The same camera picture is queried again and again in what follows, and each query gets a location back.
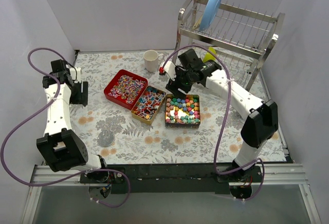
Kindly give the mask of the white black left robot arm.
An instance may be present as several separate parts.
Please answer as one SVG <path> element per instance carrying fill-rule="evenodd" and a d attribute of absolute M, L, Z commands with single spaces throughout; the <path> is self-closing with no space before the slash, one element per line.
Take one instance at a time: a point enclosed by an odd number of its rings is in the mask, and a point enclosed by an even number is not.
<path fill-rule="evenodd" d="M 70 120 L 71 104 L 88 104 L 88 82 L 81 81 L 80 68 L 69 68 L 63 60 L 52 61 L 51 68 L 50 76 L 44 76 L 42 80 L 50 106 L 44 136 L 36 140 L 36 146 L 54 172 L 92 170 L 92 177 L 97 182 L 106 182 L 109 170 L 104 159 L 87 151 Z"/>

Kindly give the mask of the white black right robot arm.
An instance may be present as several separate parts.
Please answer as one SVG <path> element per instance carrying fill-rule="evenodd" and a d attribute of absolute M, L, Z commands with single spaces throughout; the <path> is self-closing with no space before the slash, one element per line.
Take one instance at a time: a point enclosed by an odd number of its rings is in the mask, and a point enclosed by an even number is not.
<path fill-rule="evenodd" d="M 233 107 L 244 121 L 241 130 L 242 147 L 225 171 L 218 175 L 247 180 L 258 155 L 267 140 L 279 128 L 278 106 L 273 100 L 263 101 L 240 86 L 230 77 L 225 64 L 216 57 L 203 62 L 194 49 L 179 55 L 180 65 L 173 62 L 170 55 L 159 67 L 160 75 L 168 75 L 166 89 L 175 97 L 184 99 L 194 84 L 200 84 Z"/>

